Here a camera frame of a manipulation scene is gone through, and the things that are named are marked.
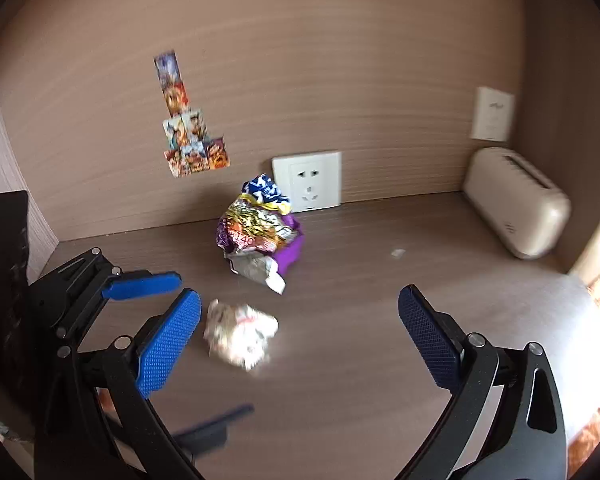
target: wall socket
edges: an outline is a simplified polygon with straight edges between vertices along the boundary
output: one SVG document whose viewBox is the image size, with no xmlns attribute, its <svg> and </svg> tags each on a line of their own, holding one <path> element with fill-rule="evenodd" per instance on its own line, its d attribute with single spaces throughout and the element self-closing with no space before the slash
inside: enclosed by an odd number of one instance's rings
<svg viewBox="0 0 600 480">
<path fill-rule="evenodd" d="M 340 205 L 340 152 L 277 156 L 273 179 L 296 213 Z"/>
<path fill-rule="evenodd" d="M 515 97 L 512 94 L 480 86 L 475 97 L 472 139 L 509 139 Z"/>
</svg>

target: crumpled snack bag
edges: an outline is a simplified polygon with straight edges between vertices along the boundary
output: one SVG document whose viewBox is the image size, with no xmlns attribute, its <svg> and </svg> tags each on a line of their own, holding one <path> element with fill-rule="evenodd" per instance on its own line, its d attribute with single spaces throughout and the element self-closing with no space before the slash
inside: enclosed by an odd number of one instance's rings
<svg viewBox="0 0 600 480">
<path fill-rule="evenodd" d="M 289 198 L 266 174 L 244 183 L 216 228 L 216 243 L 231 270 L 279 294 L 286 270 L 300 256 L 303 237 Z"/>
<path fill-rule="evenodd" d="M 209 355 L 251 370 L 266 355 L 268 340 L 278 331 L 275 317 L 244 304 L 230 306 L 213 300 L 206 316 L 204 338 Z"/>
</svg>

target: textured rubber pad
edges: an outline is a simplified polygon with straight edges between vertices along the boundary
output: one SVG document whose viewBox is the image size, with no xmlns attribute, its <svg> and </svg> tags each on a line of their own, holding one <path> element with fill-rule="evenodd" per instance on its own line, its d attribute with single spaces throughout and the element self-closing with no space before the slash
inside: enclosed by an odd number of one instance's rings
<svg viewBox="0 0 600 480">
<path fill-rule="evenodd" d="M 115 280 L 102 291 L 102 297 L 108 300 L 131 300 L 152 294 L 164 294 L 180 287 L 182 279 L 177 272 L 152 274 L 143 278 Z"/>
<path fill-rule="evenodd" d="M 460 355 L 436 321 L 436 311 L 414 285 L 401 290 L 398 314 L 433 380 L 454 394 L 462 383 Z"/>
<path fill-rule="evenodd" d="M 136 386 L 147 399 L 167 381 L 182 349 L 200 322 L 200 297 L 185 288 L 165 313 L 151 337 L 142 343 L 138 355 Z"/>
</svg>

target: photo collage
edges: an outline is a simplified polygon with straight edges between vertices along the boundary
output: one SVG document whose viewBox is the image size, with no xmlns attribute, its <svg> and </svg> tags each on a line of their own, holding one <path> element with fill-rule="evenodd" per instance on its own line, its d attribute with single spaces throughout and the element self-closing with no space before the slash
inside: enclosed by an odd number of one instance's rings
<svg viewBox="0 0 600 480">
<path fill-rule="evenodd" d="M 180 78 L 173 50 L 154 58 L 158 79 L 171 119 L 163 122 L 168 150 L 164 156 L 175 178 L 229 166 L 224 139 L 212 139 L 206 132 L 201 110 L 189 107 L 189 98 Z"/>
</svg>

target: wooden desk surface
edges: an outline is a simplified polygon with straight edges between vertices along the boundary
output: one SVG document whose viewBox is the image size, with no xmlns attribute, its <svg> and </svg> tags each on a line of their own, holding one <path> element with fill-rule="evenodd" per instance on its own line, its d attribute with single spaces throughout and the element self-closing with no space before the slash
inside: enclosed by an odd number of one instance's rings
<svg viewBox="0 0 600 480">
<path fill-rule="evenodd" d="M 429 433 L 448 394 L 436 388 L 396 301 L 415 283 L 465 332 L 498 346 L 546 349 L 568 438 L 600 403 L 600 315 L 552 257 L 511 256 L 458 193 L 351 203 L 300 214 L 306 244 L 282 296 L 230 272 L 215 221 L 62 242 L 47 269 L 100 247 L 123 269 L 176 270 L 206 306 L 213 298 L 273 314 L 270 359 L 246 373 L 208 357 L 204 321 L 152 403 L 170 431 L 243 402 L 254 415 L 197 462 L 212 479 L 393 479 Z M 392 256 L 404 249 L 400 259 Z M 82 349 L 133 335 L 176 294 L 110 302 Z M 474 437 L 484 437 L 494 389 Z M 466 462 L 480 442 L 472 439 Z"/>
</svg>

